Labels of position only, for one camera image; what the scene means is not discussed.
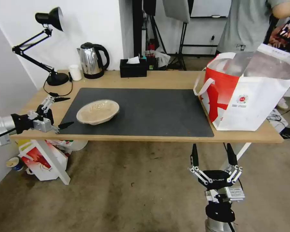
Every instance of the gray t-shirt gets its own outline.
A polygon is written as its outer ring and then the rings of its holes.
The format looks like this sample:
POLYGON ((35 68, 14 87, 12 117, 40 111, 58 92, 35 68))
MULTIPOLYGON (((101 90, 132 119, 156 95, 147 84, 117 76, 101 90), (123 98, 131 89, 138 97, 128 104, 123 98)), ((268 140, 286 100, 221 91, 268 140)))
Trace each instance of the gray t-shirt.
POLYGON ((217 50, 253 52, 263 43, 272 8, 290 0, 232 0, 217 50))

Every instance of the bowl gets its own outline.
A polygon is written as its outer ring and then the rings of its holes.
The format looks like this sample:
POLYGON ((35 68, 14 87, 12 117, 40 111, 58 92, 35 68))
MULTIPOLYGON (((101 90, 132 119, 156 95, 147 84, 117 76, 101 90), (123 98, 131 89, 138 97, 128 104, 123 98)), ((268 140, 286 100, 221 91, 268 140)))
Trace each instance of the bowl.
POLYGON ((98 125, 111 120, 119 112, 119 105, 112 100, 98 100, 84 105, 76 114, 83 124, 98 125))

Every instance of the stainless steel kettle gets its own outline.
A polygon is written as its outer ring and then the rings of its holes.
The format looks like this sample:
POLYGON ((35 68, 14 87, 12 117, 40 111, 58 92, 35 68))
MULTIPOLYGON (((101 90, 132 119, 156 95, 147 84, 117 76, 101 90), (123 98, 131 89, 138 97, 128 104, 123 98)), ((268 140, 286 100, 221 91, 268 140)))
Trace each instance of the stainless steel kettle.
POLYGON ((99 44, 84 43, 77 48, 80 56, 84 77, 96 79, 103 76, 104 71, 110 64, 110 56, 105 47, 99 44), (103 51, 106 57, 106 64, 103 65, 99 51, 103 51))

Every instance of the desk lamp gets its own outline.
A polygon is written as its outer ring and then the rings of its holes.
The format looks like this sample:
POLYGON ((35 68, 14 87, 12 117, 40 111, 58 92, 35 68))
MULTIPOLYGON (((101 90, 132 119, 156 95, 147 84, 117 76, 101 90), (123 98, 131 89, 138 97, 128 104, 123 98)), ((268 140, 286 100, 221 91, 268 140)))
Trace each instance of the desk lamp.
POLYGON ((46 64, 40 63, 36 61, 35 59, 29 57, 24 52, 28 50, 29 48, 32 48, 33 46, 37 45, 38 43, 42 42, 43 40, 49 38, 52 36, 52 29, 49 28, 49 25, 52 25, 54 28, 63 31, 62 29, 62 21, 63 16, 60 7, 56 7, 52 9, 48 14, 46 13, 36 13, 35 14, 35 20, 42 24, 45 28, 42 32, 39 34, 33 36, 32 38, 26 40, 25 42, 21 43, 20 45, 17 45, 12 48, 12 51, 16 53, 17 55, 20 55, 21 57, 25 58, 26 60, 29 60, 30 62, 34 63, 35 65, 38 65, 42 69, 49 72, 47 83, 51 86, 58 86, 62 85, 66 82, 68 82, 69 77, 65 73, 58 73, 54 70, 53 67, 50 67, 46 64), (31 40, 39 37, 40 35, 46 34, 46 36, 42 39, 40 39, 37 42, 29 43, 31 40))

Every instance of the wooden table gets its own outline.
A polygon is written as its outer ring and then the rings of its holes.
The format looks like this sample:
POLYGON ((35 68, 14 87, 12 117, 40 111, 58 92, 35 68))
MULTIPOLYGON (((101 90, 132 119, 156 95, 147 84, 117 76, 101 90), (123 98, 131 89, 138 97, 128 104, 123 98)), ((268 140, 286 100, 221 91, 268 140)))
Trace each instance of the wooden table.
MULTIPOLYGON (((147 77, 120 78, 119 71, 106 71, 103 77, 89 80, 86 78, 73 83, 73 91, 67 96, 68 101, 54 103, 51 107, 54 116, 54 125, 60 124, 65 116, 69 106, 78 93, 80 88, 137 88, 137 89, 193 89, 194 82, 198 75, 204 78, 203 71, 148 71, 147 77)), ((66 94, 71 88, 71 83, 61 86, 45 87, 49 92, 66 94)), ((21 114, 30 110, 35 110, 39 104, 46 98, 47 93, 41 89, 22 109, 21 114)), ((245 143, 237 152, 238 159, 252 142, 255 143, 280 143, 282 137, 276 130, 265 121, 257 131, 217 131, 210 123, 213 130, 213 137, 166 137, 166 136, 122 136, 122 135, 78 135, 78 134, 55 134, 53 131, 43 133, 37 130, 24 131, 19 135, 12 135, 12 139, 32 139, 37 140, 40 149, 45 152, 43 155, 49 164, 58 170, 59 177, 65 184, 70 181, 69 176, 62 170, 55 157, 49 155, 45 139, 51 140, 109 140, 109 141, 165 141, 165 142, 232 142, 245 143)))

